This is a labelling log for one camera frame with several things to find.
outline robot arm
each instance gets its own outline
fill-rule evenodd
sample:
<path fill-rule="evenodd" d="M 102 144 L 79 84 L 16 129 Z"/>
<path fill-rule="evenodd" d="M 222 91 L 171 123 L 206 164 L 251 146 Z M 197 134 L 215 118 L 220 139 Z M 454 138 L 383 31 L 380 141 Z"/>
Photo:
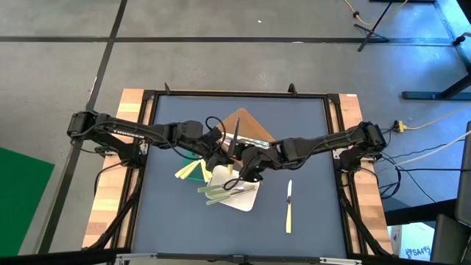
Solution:
<path fill-rule="evenodd" d="M 380 128 L 370 122 L 361 122 L 348 130 L 318 138 L 273 141 L 269 143 L 268 149 L 235 143 L 231 156 L 221 148 L 219 139 L 222 133 L 217 127 L 205 134 L 202 130 L 203 126 L 198 121 L 147 126 L 103 113 L 84 111 L 72 116 L 67 134 L 73 141 L 96 142 L 101 146 L 97 147 L 96 151 L 102 155 L 109 151 L 116 152 L 121 160 L 128 161 L 127 165 L 131 167 L 143 166 L 140 149 L 135 148 L 133 144 L 124 143 L 112 133 L 141 139 L 160 149 L 181 147 L 200 155 L 206 161 L 208 171 L 212 171 L 215 166 L 241 160 L 244 166 L 239 179 L 248 182 L 262 180 L 259 173 L 264 169 L 295 170 L 304 165 L 312 155 L 349 146 L 353 148 L 344 150 L 339 159 L 342 170 L 352 171 L 360 166 L 363 156 L 381 152 L 386 147 Z"/>
<path fill-rule="evenodd" d="M 347 148 L 339 155 L 343 171 L 358 171 L 362 157 L 375 155 L 386 148 L 386 141 L 378 125 L 360 122 L 348 130 L 318 138 L 287 138 L 269 143 L 268 149 L 251 145 L 238 144 L 235 148 L 237 160 L 244 166 L 241 179 L 249 182 L 262 180 L 259 175 L 264 169 L 299 169 L 310 156 L 321 152 Z"/>
<path fill-rule="evenodd" d="M 129 136 L 145 141 L 160 149 L 174 149 L 176 146 L 200 155 L 206 160 L 211 170 L 217 165 L 233 163 L 218 140 L 221 131 L 214 127 L 203 134 L 203 126 L 198 121 L 184 121 L 152 126 L 137 124 L 107 114 L 83 111 L 72 115 L 67 135 L 72 141 L 92 140 L 99 144 L 95 151 L 102 156 L 106 152 L 115 152 L 126 160 L 127 166 L 143 166 L 143 155 L 133 144 L 126 144 L 112 134 Z"/>

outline plug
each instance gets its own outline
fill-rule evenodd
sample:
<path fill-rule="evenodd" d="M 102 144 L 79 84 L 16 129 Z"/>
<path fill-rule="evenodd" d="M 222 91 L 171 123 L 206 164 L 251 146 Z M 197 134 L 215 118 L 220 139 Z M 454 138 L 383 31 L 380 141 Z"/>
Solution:
<path fill-rule="evenodd" d="M 402 121 L 394 121 L 394 125 L 392 125 L 392 130 L 394 130 L 396 133 L 404 133 L 404 129 L 406 126 L 404 126 L 404 123 Z"/>

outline wooden cutting board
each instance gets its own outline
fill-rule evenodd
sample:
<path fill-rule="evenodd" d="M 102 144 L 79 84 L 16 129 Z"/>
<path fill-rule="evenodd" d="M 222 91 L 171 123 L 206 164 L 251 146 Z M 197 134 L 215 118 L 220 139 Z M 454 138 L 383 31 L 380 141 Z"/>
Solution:
<path fill-rule="evenodd" d="M 224 121 L 222 121 L 222 123 L 224 123 L 224 126 L 226 127 L 226 133 L 234 134 L 234 130 L 236 129 L 237 118 L 240 118 L 238 126 L 238 136 L 244 136 L 247 138 L 267 142 L 275 140 L 244 108 L 236 110 L 234 113 L 230 114 L 227 118 L 225 118 Z M 223 145 L 222 148 L 227 151 L 227 145 Z M 236 161 L 236 163 L 239 166 L 242 166 L 241 161 Z"/>

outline gray floor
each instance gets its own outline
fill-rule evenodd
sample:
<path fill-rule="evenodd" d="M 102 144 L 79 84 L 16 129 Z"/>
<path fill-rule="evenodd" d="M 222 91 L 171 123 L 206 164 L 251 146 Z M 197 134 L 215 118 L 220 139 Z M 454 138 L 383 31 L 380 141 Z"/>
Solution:
<path fill-rule="evenodd" d="M 108 36 L 120 1 L 0 0 L 0 35 Z M 352 0 L 366 21 L 385 4 Z M 451 28 L 471 30 L 454 0 L 439 0 Z M 362 32 L 342 0 L 135 0 L 129 1 L 118 36 L 349 37 Z M 448 38 L 435 8 L 407 4 L 377 32 L 393 38 Z M 356 93 L 365 120 L 388 127 L 395 119 L 414 126 L 465 103 L 406 102 L 404 90 L 441 91 L 466 74 L 451 46 L 307 43 L 117 43 L 99 92 L 96 110 L 116 113 L 123 88 Z M 471 41 L 463 43 L 468 57 Z M 60 173 L 70 150 L 70 115 L 88 100 L 105 43 L 0 43 L 0 146 L 54 163 L 22 253 L 34 251 Z M 464 110 L 423 130 L 393 135 L 386 152 L 397 155 L 442 144 L 464 133 Z M 458 167 L 462 144 L 411 163 L 410 167 Z M 102 159 L 81 154 L 57 228 L 52 251 L 78 250 L 93 201 L 93 179 Z M 378 164 L 377 170 L 386 167 Z M 413 172 L 435 200 L 456 195 L 458 174 Z M 395 180 L 394 170 L 380 183 Z M 430 200 L 409 177 L 385 200 L 386 210 Z"/>

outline white plate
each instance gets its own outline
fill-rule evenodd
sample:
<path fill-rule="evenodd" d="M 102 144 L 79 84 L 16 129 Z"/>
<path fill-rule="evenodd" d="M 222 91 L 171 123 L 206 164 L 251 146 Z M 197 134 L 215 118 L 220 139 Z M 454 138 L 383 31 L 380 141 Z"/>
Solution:
<path fill-rule="evenodd" d="M 225 166 L 216 166 L 213 170 L 213 177 L 211 178 L 210 182 L 208 182 L 208 186 L 214 186 L 214 185 L 221 185 L 226 183 L 228 180 L 231 180 L 233 178 L 238 178 L 238 171 L 233 170 L 232 176 L 229 175 L 229 172 L 227 171 L 227 167 Z M 225 199 L 223 200 L 222 204 L 233 207 L 235 209 L 241 210 L 241 211 L 250 211 L 252 210 L 253 204 L 255 203 L 255 198 L 257 197 L 257 192 L 258 188 L 260 187 L 260 183 L 248 183 L 241 181 L 237 184 L 238 187 L 251 187 L 255 186 L 255 190 L 253 191 L 248 191 L 243 194 L 234 196 L 233 198 Z M 217 197 L 220 197 L 221 194 L 217 194 L 214 196 L 208 196 L 208 193 L 205 192 L 205 195 L 208 199 L 215 199 Z"/>

